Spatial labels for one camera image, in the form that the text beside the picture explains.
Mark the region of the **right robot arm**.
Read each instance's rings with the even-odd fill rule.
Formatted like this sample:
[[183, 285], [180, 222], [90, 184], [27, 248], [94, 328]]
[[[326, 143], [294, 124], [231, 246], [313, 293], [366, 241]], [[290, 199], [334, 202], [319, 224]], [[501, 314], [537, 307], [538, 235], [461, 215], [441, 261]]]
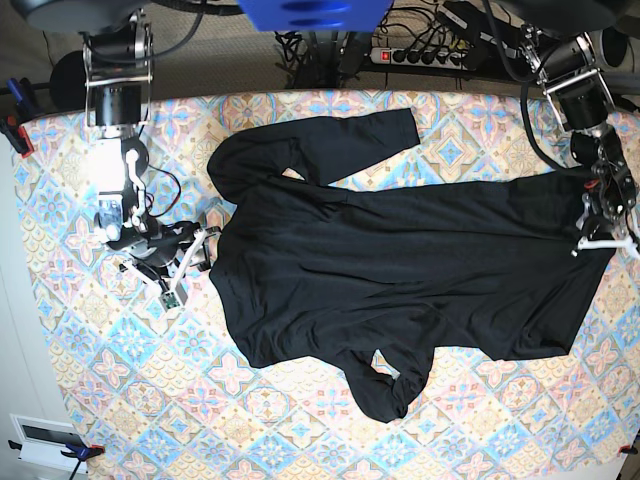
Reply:
[[151, 167], [141, 129], [151, 119], [154, 60], [150, 22], [141, 1], [15, 1], [32, 27], [83, 40], [85, 121], [96, 135], [95, 233], [126, 255], [121, 267], [144, 282], [164, 310], [182, 307], [187, 270], [210, 267], [206, 241], [218, 228], [163, 224], [152, 214], [144, 175]]

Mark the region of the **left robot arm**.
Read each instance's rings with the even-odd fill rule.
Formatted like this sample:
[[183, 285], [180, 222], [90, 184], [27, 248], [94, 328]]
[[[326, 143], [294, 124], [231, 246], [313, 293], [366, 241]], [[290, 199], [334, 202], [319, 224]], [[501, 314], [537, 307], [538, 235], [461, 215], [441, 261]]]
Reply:
[[[497, 20], [483, 4], [489, 29], [506, 72], [520, 83], [525, 133], [536, 155], [554, 171], [583, 179], [584, 212], [576, 223], [581, 237], [575, 250], [622, 249], [639, 256], [637, 184], [624, 157], [621, 140], [608, 116], [614, 98], [597, 65], [595, 30], [613, 26], [627, 10], [625, 1], [510, 1], [522, 20], [519, 51], [530, 68], [514, 70]], [[553, 160], [535, 140], [528, 112], [528, 92], [536, 84], [559, 126], [571, 135], [575, 167]]]

